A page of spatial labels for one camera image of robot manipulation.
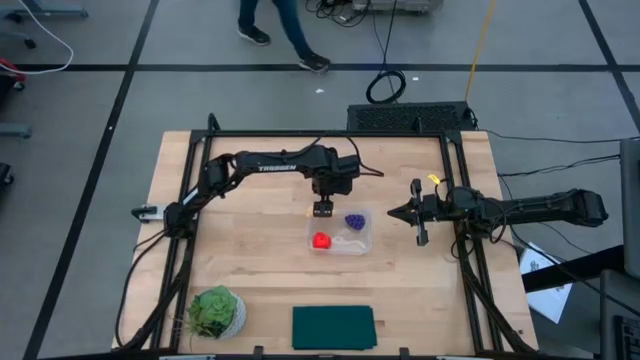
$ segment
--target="white pot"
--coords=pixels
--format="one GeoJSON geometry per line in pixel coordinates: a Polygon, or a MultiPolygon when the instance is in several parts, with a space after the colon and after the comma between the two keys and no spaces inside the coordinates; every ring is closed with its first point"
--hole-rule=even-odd
{"type": "Polygon", "coordinates": [[[244,301],[242,301],[242,298],[235,293],[231,291],[229,291],[229,293],[231,293],[231,295],[233,295],[233,297],[238,301],[236,304],[236,312],[233,314],[231,324],[229,324],[229,327],[220,334],[218,340],[224,340],[238,335],[238,333],[242,331],[244,323],[247,321],[247,307],[245,306],[244,301]]]}

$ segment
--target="potted plant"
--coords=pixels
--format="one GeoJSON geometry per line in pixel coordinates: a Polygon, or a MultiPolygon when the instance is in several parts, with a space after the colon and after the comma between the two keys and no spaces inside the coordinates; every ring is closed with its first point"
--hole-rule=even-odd
{"type": "Polygon", "coordinates": [[[187,312],[191,333],[212,339],[238,334],[247,318],[242,299],[224,286],[196,295],[187,312]]]}

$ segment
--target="white paper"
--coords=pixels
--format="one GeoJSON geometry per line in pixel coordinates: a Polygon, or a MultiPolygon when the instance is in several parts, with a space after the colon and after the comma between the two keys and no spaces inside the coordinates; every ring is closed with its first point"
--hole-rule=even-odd
{"type": "MultiPolygon", "coordinates": [[[[544,252],[533,243],[529,243],[536,250],[544,252]]],[[[538,269],[551,266],[552,263],[533,250],[526,249],[520,258],[520,273],[526,274],[538,269]]],[[[540,290],[527,294],[529,306],[554,323],[560,322],[562,311],[569,298],[572,284],[566,284],[553,289],[540,290]]]]}

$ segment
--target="black floor line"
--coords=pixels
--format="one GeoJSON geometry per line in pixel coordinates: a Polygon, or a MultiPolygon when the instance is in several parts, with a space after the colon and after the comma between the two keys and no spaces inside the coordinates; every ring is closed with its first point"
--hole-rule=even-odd
{"type": "MultiPolygon", "coordinates": [[[[61,64],[23,64],[18,65],[24,71],[42,71],[55,69],[61,64]]],[[[388,64],[390,70],[402,71],[469,71],[471,64],[388,64]]],[[[125,64],[77,64],[70,65],[69,72],[109,72],[127,71],[125,64]]],[[[332,64],[333,71],[378,71],[380,64],[332,64]]],[[[155,72],[270,72],[304,71],[297,64],[139,64],[135,71],[155,72]]],[[[590,64],[479,64],[478,72],[640,72],[640,65],[590,65],[590,64]]]]}
{"type": "Polygon", "coordinates": [[[126,73],[120,85],[120,90],[118,91],[118,94],[115,98],[113,108],[111,109],[111,114],[109,115],[109,119],[107,120],[107,124],[105,125],[102,139],[100,140],[100,145],[98,146],[98,150],[96,151],[93,165],[91,166],[91,171],[89,172],[89,177],[87,178],[84,190],[82,191],[80,203],[78,204],[78,208],[76,209],[73,221],[71,222],[71,227],[69,228],[67,239],[65,240],[60,258],[58,259],[58,264],[56,265],[55,272],[53,273],[53,277],[51,279],[51,283],[49,284],[49,288],[47,289],[47,294],[44,298],[44,302],[42,303],[42,307],[40,308],[40,312],[38,313],[38,318],[36,320],[35,326],[33,328],[33,331],[31,332],[31,337],[29,338],[29,343],[27,344],[27,348],[23,356],[24,360],[37,359],[38,354],[40,353],[42,342],[44,341],[45,335],[47,333],[47,328],[49,327],[51,316],[53,315],[53,311],[58,301],[58,296],[60,295],[60,291],[62,290],[65,276],[67,275],[67,271],[69,270],[69,265],[71,264],[73,253],[75,251],[76,245],[78,244],[78,239],[80,238],[82,226],[84,225],[84,221],[87,217],[87,212],[89,211],[89,205],[91,204],[93,194],[96,190],[96,185],[98,184],[100,173],[102,172],[104,161],[107,157],[107,151],[109,150],[109,145],[111,144],[113,133],[116,129],[116,125],[118,124],[118,119],[120,118],[127,93],[129,92],[131,80],[133,79],[133,75],[135,74],[135,66],[140,60],[140,54],[142,53],[142,48],[144,47],[147,35],[149,34],[151,22],[153,21],[153,16],[155,15],[155,11],[158,7],[159,1],[160,0],[151,0],[151,2],[149,3],[147,13],[140,28],[140,33],[138,34],[138,39],[136,40],[136,44],[133,48],[133,53],[131,54],[131,58],[129,59],[129,64],[127,65],[126,73]]]}
{"type": "MultiPolygon", "coordinates": [[[[596,17],[593,15],[593,11],[591,11],[591,7],[589,6],[589,2],[587,0],[579,0],[580,8],[582,8],[582,12],[584,13],[587,22],[589,23],[589,27],[591,28],[591,32],[593,36],[596,38],[596,42],[600,47],[600,51],[602,51],[602,55],[607,61],[607,65],[609,65],[613,71],[611,74],[613,75],[613,79],[618,86],[618,90],[620,91],[620,95],[624,100],[625,105],[627,106],[627,110],[631,115],[631,119],[636,124],[638,130],[640,130],[640,110],[638,109],[638,104],[636,103],[635,98],[633,97],[633,93],[629,89],[629,85],[627,85],[626,80],[624,79],[624,75],[620,72],[620,68],[618,63],[616,62],[615,57],[613,56],[613,52],[611,52],[611,48],[609,44],[607,44],[607,40],[604,38],[604,34],[600,29],[600,25],[598,25],[598,21],[596,17]]],[[[635,69],[638,66],[631,65],[627,66],[627,68],[635,69]]]]}

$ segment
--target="white cable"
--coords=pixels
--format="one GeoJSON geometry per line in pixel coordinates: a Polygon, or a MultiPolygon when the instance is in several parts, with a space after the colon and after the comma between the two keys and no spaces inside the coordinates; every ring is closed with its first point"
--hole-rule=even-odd
{"type": "Polygon", "coordinates": [[[6,66],[4,66],[3,64],[0,64],[0,68],[3,68],[9,72],[12,72],[14,74],[23,74],[23,75],[41,75],[41,74],[47,74],[47,73],[52,73],[52,72],[58,72],[58,71],[62,71],[64,69],[66,69],[67,67],[69,67],[69,65],[71,64],[71,61],[73,61],[73,49],[71,48],[71,46],[67,45],[66,42],[60,40],[59,37],[53,35],[51,33],[51,31],[47,30],[47,28],[45,28],[44,26],[42,26],[42,24],[40,24],[40,21],[38,21],[38,19],[36,19],[36,17],[33,15],[33,13],[31,12],[31,9],[29,9],[29,7],[27,5],[25,5],[22,0],[18,0],[20,2],[20,5],[22,5],[22,7],[24,7],[25,10],[27,10],[27,12],[29,13],[29,15],[31,15],[31,18],[33,19],[33,21],[36,22],[36,24],[38,24],[38,26],[40,26],[40,28],[42,30],[44,30],[44,32],[46,32],[47,34],[49,34],[52,38],[56,39],[60,44],[64,45],[68,50],[69,50],[69,60],[67,60],[67,63],[64,64],[62,67],[56,68],[56,69],[49,69],[49,70],[42,70],[42,71],[20,71],[20,70],[14,70],[14,69],[10,69],[6,66]]]}

